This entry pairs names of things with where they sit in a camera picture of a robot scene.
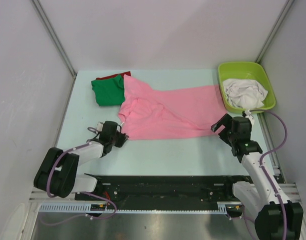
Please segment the pink t shirt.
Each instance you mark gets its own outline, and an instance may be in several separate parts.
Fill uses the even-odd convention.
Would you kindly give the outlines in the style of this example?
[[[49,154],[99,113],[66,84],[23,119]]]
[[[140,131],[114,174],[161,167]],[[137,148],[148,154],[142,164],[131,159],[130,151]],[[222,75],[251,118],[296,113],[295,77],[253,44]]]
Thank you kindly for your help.
[[[210,136],[224,114],[218,85],[154,90],[134,77],[124,78],[125,101],[118,117],[130,140],[187,139]]]

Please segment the green plastic basin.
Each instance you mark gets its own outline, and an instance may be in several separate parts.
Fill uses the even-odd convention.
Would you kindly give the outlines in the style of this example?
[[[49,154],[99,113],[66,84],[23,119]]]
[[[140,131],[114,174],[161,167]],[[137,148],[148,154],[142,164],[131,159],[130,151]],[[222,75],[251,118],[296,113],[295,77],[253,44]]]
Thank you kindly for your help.
[[[256,80],[268,91],[268,95],[263,100],[264,106],[256,108],[256,113],[262,113],[263,111],[260,109],[270,110],[276,105],[272,85],[264,68],[258,63],[250,61],[224,62],[218,66],[218,79],[224,105],[227,111],[231,113],[241,114],[244,109],[235,107],[228,102],[223,87],[223,82],[227,79]]]

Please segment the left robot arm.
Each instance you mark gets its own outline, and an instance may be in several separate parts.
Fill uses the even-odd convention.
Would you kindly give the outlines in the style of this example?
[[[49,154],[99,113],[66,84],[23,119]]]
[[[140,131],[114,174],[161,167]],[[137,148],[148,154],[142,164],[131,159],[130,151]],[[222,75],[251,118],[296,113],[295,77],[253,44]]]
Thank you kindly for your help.
[[[45,191],[49,198],[66,198],[74,192],[86,192],[93,200],[102,197],[103,187],[97,184],[98,178],[86,173],[78,174],[78,167],[108,155],[113,147],[123,147],[129,136],[114,121],[99,122],[87,130],[94,137],[86,143],[67,150],[51,147],[47,151],[33,180],[35,188]]]

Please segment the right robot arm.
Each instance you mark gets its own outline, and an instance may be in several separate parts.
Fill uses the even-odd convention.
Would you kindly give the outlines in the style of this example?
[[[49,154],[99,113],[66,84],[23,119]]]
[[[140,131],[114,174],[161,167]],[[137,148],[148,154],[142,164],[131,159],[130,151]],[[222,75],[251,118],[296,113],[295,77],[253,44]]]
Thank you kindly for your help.
[[[224,197],[230,201],[239,199],[248,209],[259,239],[298,240],[303,208],[300,203],[291,201],[268,169],[264,158],[270,152],[263,152],[260,145],[251,140],[253,122],[250,111],[245,111],[242,116],[236,117],[225,114],[211,126],[212,132],[222,128],[219,138],[231,147],[233,156],[253,181],[239,181],[224,186]]]

